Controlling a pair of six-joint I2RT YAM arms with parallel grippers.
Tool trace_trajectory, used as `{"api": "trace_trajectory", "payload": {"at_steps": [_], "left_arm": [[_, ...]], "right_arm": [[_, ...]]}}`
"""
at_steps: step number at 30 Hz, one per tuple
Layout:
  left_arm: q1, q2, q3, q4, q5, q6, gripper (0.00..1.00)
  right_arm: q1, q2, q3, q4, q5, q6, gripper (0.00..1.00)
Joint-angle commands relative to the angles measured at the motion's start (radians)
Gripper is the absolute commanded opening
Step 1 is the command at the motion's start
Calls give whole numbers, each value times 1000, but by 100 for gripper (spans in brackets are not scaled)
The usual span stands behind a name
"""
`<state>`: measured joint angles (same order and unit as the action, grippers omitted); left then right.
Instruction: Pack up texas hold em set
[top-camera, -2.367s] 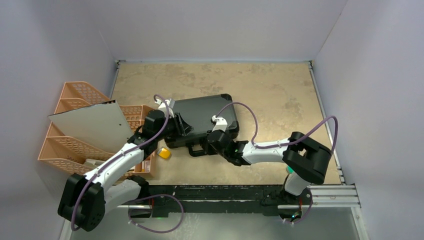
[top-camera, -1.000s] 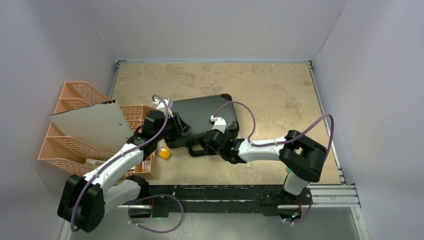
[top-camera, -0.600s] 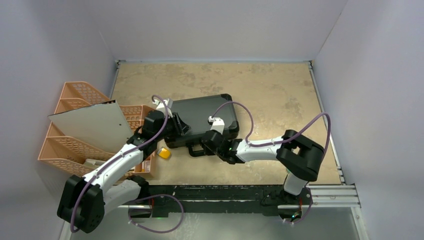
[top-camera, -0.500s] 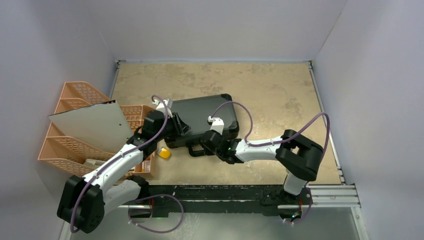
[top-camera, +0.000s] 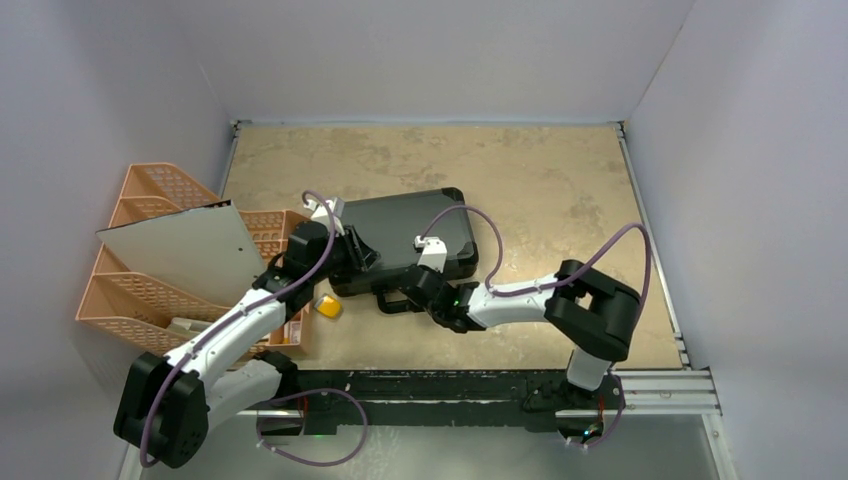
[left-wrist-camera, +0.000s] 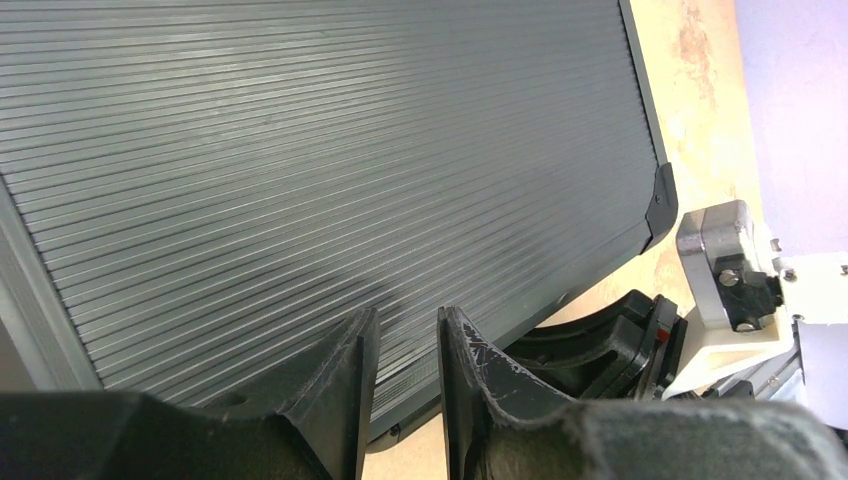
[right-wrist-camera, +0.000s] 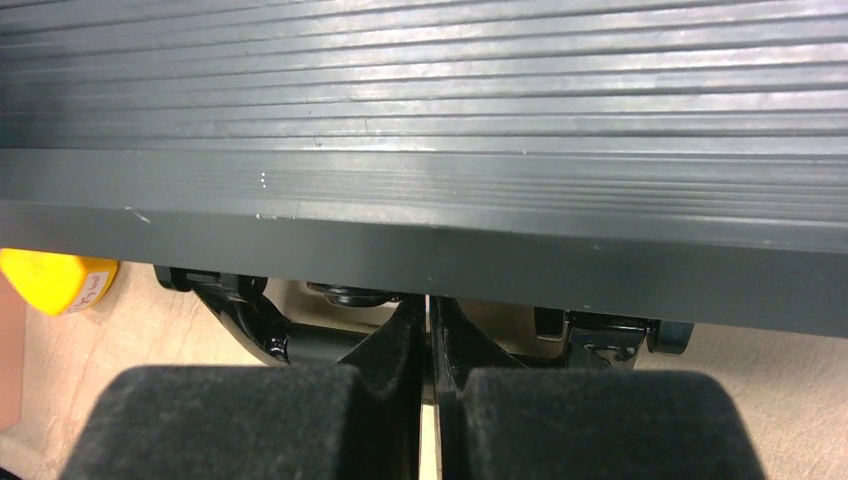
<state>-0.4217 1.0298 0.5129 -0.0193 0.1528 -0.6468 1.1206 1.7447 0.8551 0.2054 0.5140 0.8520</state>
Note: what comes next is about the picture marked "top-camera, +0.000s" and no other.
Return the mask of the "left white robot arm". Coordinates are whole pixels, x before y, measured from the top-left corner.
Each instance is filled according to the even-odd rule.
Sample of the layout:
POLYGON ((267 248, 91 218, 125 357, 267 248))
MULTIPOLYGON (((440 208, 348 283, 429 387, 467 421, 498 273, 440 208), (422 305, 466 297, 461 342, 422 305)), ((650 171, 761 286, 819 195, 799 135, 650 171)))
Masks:
POLYGON ((351 225, 300 223, 286 249, 223 317, 167 354, 144 353, 132 363, 114 433, 138 448, 142 467, 179 468, 212 429, 240 411, 260 403, 284 409, 311 396, 300 385, 297 365, 278 351, 231 367, 309 304, 317 283, 366 272, 379 258, 351 225))

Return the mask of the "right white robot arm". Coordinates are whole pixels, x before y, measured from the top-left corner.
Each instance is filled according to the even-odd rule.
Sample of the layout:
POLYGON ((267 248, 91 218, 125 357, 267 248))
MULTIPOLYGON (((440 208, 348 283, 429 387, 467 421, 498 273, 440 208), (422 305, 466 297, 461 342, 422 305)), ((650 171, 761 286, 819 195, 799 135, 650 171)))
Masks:
POLYGON ((553 274, 494 291, 478 282, 452 285, 441 272, 415 265, 404 272, 399 291, 413 310, 456 333, 509 323, 552 325, 575 345, 561 392, 576 407, 596 399, 609 368, 628 358, 645 302, 644 292, 578 260, 565 260, 553 274))

